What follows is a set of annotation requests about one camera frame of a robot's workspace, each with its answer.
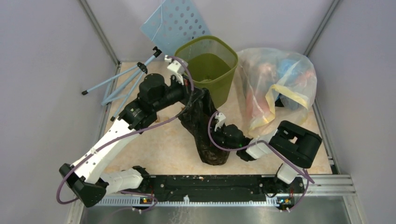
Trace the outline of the black trash bag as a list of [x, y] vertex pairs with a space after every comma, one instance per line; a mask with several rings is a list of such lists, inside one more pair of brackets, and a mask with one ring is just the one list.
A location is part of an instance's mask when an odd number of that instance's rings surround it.
[[186, 106], [178, 116], [182, 126], [194, 137], [198, 155], [203, 163], [219, 166], [226, 163], [229, 152], [215, 147], [208, 136], [210, 117], [217, 111], [209, 90], [194, 88], [182, 103]]

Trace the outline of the green mesh trash bin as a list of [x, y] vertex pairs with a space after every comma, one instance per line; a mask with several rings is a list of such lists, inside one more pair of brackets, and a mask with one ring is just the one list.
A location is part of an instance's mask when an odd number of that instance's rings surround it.
[[216, 108], [227, 101], [238, 64], [238, 55], [230, 46], [204, 35], [178, 48], [175, 56], [188, 63], [194, 85], [209, 90]]

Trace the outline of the yellow translucent trash bag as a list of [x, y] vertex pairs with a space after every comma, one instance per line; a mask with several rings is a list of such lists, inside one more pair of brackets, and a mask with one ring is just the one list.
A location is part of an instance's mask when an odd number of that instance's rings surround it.
[[252, 137], [269, 134], [286, 120], [302, 125], [313, 105], [317, 88], [296, 91], [292, 87], [273, 84], [266, 93], [254, 94], [248, 90], [245, 107], [247, 133]]

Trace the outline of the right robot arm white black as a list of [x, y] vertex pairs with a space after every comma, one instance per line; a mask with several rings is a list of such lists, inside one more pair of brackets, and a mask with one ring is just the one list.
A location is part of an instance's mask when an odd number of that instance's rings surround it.
[[235, 125], [214, 125], [208, 128], [208, 136], [212, 145], [223, 151], [235, 151], [244, 161], [255, 161], [270, 153], [278, 156], [283, 161], [274, 179], [274, 187], [279, 192], [287, 192], [297, 175], [314, 183], [307, 170], [313, 164], [322, 138], [301, 126], [284, 120], [270, 134], [250, 139]]

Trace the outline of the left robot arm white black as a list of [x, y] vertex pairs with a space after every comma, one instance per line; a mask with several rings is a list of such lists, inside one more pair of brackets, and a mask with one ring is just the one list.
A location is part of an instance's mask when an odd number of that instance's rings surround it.
[[[108, 132], [81, 158], [60, 167], [63, 179], [57, 189], [59, 204], [67, 204], [60, 199], [64, 184], [87, 208], [112, 193], [127, 189], [144, 193], [149, 189], [149, 175], [140, 166], [110, 174], [105, 174], [104, 170], [141, 133], [170, 123], [186, 112], [192, 104], [195, 86], [191, 75], [172, 75], [171, 84], [167, 86], [164, 77], [154, 73], [147, 75], [139, 88], [137, 98], [126, 105]], [[183, 103], [184, 109], [169, 120], [156, 124], [157, 112], [177, 102]]]

